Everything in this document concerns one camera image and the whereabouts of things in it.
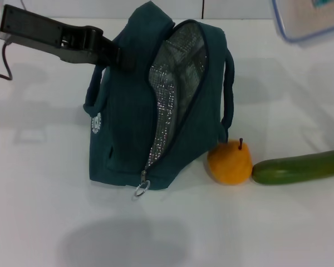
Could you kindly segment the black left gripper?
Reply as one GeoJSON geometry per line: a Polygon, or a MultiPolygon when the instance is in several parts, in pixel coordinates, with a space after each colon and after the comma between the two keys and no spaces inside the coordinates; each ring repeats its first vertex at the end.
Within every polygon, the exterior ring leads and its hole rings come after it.
{"type": "Polygon", "coordinates": [[[72,26],[5,5],[1,32],[8,34],[12,43],[55,55],[67,63],[114,66],[125,72],[136,67],[135,56],[96,27],[72,26]]]}

